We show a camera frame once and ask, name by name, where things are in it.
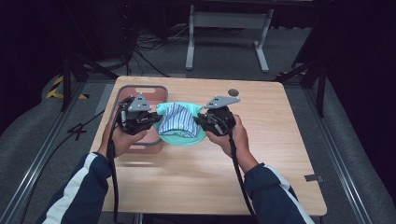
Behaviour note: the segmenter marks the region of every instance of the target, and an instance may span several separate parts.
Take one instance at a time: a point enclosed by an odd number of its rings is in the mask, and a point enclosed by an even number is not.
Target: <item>gray carpet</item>
[[[188,44],[185,39],[164,45],[160,49],[142,52],[158,69],[173,76],[271,80],[279,72],[290,70],[290,65],[309,32],[309,29],[269,31],[264,44],[264,53],[270,67],[268,74],[261,72],[252,47],[256,36],[260,36],[260,33],[256,31],[243,31],[239,35],[215,30],[197,32],[194,67],[191,71],[184,69]],[[130,62],[134,75],[140,76],[142,73],[142,76],[159,76],[158,72],[139,56],[134,57],[135,59]],[[114,72],[124,76],[126,68],[123,67]],[[297,77],[287,83],[295,81],[298,81]],[[113,82],[100,74],[90,76],[83,90],[83,93],[89,94],[90,98],[77,100],[74,104],[55,145],[68,135],[68,129],[87,122],[101,111],[101,108],[106,105]],[[18,118],[0,137],[1,212],[6,209],[13,192],[45,141],[62,106],[61,99],[45,98],[52,83],[53,80],[43,90],[43,102]],[[324,181],[319,183],[328,207],[328,213],[323,217],[323,222],[359,223],[330,160],[328,146],[314,119],[315,111],[309,107],[304,91],[292,84],[285,84],[285,90],[315,173],[324,178]],[[330,83],[326,89],[324,111],[325,121],[356,182],[373,223],[394,223],[396,213],[392,200],[365,156],[359,139],[348,122],[345,111],[339,104]],[[100,117],[84,128],[87,132],[83,133],[78,141],[75,141],[75,136],[73,136],[54,154],[39,179],[25,223],[35,222],[52,193],[68,178],[80,157],[89,151],[99,121]],[[120,215],[121,221],[127,222],[132,218],[132,214]],[[313,219],[319,223],[318,217],[313,217]],[[111,213],[103,213],[100,223],[111,223]]]

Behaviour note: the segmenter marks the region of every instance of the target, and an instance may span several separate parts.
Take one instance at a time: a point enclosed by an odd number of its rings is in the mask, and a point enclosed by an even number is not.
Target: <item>person's left hand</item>
[[[98,153],[104,155],[105,157],[107,152],[108,137],[110,136],[110,131],[111,131],[111,123],[112,122],[109,122],[106,125],[105,131],[103,132],[102,135],[102,143],[97,151]],[[117,127],[113,132],[113,142],[114,142],[114,147],[116,149],[116,157],[126,152],[132,144],[142,140],[143,137],[146,136],[146,134],[147,131],[143,131],[135,135],[130,135],[128,133],[124,133],[120,127]]]

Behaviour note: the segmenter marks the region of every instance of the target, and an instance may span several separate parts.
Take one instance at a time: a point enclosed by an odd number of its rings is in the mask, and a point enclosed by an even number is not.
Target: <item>striped cloth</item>
[[[190,110],[183,105],[173,103],[170,105],[163,118],[158,123],[158,134],[179,135],[194,138],[197,136],[199,126],[195,123]]]

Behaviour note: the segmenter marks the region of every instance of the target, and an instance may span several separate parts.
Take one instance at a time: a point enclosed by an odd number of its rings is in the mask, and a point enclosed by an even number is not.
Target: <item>folded garment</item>
[[[191,103],[162,103],[157,105],[157,113],[163,118],[154,123],[161,139],[173,145],[192,145],[202,141],[206,134],[193,117],[203,108]]]

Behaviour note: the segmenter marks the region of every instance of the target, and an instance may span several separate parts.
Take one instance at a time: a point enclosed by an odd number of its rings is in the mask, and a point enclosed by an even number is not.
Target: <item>hand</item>
[[[103,132],[102,135],[102,143],[97,151],[98,153],[104,155],[105,157],[106,157],[107,142],[108,142],[108,137],[110,136],[112,122],[113,121],[110,121],[106,125],[105,131]],[[130,135],[128,133],[124,133],[120,127],[117,127],[113,132],[113,142],[114,142],[114,147],[116,149],[116,157],[126,152],[132,144],[142,140],[147,133],[148,133],[147,131],[143,131],[135,135]]]
[[[248,133],[245,127],[242,125],[242,120],[238,115],[233,115],[235,119],[235,126],[233,127],[233,141],[236,146],[236,158],[238,159],[239,166],[243,172],[246,173],[248,170],[258,164],[256,159],[251,155],[248,146]],[[219,145],[224,153],[231,158],[231,145],[230,137],[228,135],[216,136],[211,132],[206,132],[206,136],[209,140]]]

